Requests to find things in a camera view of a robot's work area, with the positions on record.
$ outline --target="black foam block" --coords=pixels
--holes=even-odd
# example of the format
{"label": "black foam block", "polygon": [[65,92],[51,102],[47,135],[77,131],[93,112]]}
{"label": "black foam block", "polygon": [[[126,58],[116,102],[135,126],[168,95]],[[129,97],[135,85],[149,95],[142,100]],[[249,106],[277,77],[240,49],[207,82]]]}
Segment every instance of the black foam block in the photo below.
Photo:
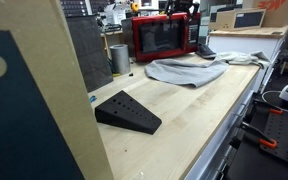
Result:
{"label": "black foam block", "polygon": [[162,121],[124,91],[95,108],[97,122],[154,134]]}

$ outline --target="gray cloth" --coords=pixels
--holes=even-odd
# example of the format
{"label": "gray cloth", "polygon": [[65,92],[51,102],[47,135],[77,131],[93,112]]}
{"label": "gray cloth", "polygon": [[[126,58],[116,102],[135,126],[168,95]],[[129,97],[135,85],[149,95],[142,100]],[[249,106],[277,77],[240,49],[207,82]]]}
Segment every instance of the gray cloth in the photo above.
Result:
{"label": "gray cloth", "polygon": [[270,65],[270,60],[261,51],[244,54],[241,52],[221,52],[217,53],[214,61],[227,62],[229,64],[248,65],[256,64],[262,69],[266,69]]}
{"label": "gray cloth", "polygon": [[190,63],[174,59],[160,59],[145,66],[148,77],[159,81],[200,87],[225,72],[228,64],[220,61],[210,63]]}

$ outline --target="workbench top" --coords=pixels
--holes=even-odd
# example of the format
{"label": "workbench top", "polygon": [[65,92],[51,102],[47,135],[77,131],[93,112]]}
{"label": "workbench top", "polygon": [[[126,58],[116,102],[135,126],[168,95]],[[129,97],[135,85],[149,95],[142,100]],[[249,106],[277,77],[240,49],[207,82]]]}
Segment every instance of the workbench top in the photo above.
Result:
{"label": "workbench top", "polygon": [[[195,54],[180,58],[202,63]],[[216,80],[200,87],[178,86],[146,77],[144,64],[131,64],[133,76],[89,93],[93,109],[124,90],[162,120],[154,135],[98,123],[115,179],[181,179],[198,159],[259,67],[230,65]]]}
{"label": "workbench top", "polygon": [[278,39],[288,32],[288,25],[284,27],[262,27],[237,31],[216,30],[209,33],[210,36],[226,37],[252,37],[252,38],[274,38]]}

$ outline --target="red microwave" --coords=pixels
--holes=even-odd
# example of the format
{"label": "red microwave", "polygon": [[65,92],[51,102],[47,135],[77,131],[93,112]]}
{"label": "red microwave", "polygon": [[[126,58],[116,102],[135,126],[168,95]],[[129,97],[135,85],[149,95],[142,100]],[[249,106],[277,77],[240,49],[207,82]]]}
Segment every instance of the red microwave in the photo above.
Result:
{"label": "red microwave", "polygon": [[124,42],[134,61],[145,62],[197,51],[200,14],[133,17],[122,20]]}

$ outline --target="cardboard box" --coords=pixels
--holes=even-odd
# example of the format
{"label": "cardboard box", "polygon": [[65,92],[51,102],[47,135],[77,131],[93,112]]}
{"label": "cardboard box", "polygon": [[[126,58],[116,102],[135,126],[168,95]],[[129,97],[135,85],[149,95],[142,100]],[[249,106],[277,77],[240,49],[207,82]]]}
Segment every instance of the cardboard box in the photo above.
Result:
{"label": "cardboard box", "polygon": [[253,7],[266,9],[262,27],[288,25],[288,0],[254,0]]}
{"label": "cardboard box", "polygon": [[113,179],[60,1],[0,1],[0,179]]}
{"label": "cardboard box", "polygon": [[245,30],[260,28],[265,15],[265,9],[235,9],[212,13],[209,29],[212,30]]}

